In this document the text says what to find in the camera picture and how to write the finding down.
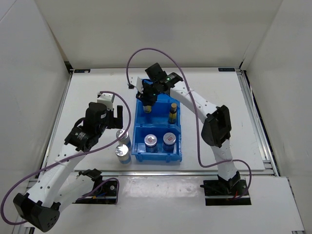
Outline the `yellow label sauce bottle front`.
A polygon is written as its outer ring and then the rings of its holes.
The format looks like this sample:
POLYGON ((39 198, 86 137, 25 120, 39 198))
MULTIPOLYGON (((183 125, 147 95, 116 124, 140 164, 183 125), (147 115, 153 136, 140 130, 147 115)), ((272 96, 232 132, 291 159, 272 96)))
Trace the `yellow label sauce bottle front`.
POLYGON ((146 105, 146 106, 143 106, 143 111, 144 113, 150 113, 152 111, 152 106, 151 105, 146 105))

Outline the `yellow label sauce bottle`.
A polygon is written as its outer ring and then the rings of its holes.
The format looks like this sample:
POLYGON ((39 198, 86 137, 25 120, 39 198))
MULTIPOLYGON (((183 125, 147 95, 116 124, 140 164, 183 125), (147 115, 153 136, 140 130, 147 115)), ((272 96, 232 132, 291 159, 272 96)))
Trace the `yellow label sauce bottle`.
POLYGON ((151 105, 146 105, 146 106, 143 106, 143 111, 144 113, 150 113, 152 111, 152 106, 151 105))
POLYGON ((174 124, 176 122, 177 104, 172 103, 169 111, 168 122, 174 124))

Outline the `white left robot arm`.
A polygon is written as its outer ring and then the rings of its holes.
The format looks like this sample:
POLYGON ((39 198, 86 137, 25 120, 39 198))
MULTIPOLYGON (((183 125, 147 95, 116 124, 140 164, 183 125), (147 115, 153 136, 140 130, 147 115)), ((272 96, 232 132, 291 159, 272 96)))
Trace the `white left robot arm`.
POLYGON ((63 184, 106 129, 122 129, 122 112, 123 107, 117 106, 117 116, 114 117, 114 110, 105 104, 89 103, 85 117, 74 124, 65 138, 56 165, 45 172, 25 194, 18 193, 14 197, 13 203, 23 219, 42 232, 48 232, 66 207, 79 198, 101 192, 104 181, 96 169, 79 173, 76 180, 66 187, 63 184))

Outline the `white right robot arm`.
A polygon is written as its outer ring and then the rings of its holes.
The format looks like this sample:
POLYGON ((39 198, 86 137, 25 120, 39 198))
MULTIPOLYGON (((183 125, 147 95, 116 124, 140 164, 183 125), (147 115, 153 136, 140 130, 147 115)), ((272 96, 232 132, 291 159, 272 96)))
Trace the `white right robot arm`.
POLYGON ((145 70, 148 78, 137 78, 130 83, 137 89, 136 98, 144 106, 152 107, 158 95, 168 95, 195 114, 196 123, 202 123, 203 128, 197 135, 208 144, 214 154, 217 166, 219 190, 225 194, 232 194, 240 181, 240 174, 234 165, 230 149, 231 118, 229 108, 225 105, 217 106, 210 103, 201 95, 193 91, 184 74, 175 72, 167 74, 158 63, 145 70))

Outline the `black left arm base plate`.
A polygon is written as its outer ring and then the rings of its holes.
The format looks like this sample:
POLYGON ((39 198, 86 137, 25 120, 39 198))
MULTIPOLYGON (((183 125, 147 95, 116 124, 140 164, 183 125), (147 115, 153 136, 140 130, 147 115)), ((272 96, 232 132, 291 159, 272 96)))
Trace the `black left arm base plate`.
POLYGON ((118 203, 118 194, 119 180, 109 178, 94 193, 79 198, 74 204, 116 205, 118 203))

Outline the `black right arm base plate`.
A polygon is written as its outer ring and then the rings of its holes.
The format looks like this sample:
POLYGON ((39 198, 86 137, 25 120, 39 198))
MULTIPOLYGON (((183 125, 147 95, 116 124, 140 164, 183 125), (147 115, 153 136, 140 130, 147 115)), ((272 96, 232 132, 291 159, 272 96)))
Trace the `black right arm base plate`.
POLYGON ((251 198, 246 180, 240 180, 229 192, 219 184, 218 180, 204 180, 200 187, 204 190, 206 206, 245 206, 251 205, 251 198))

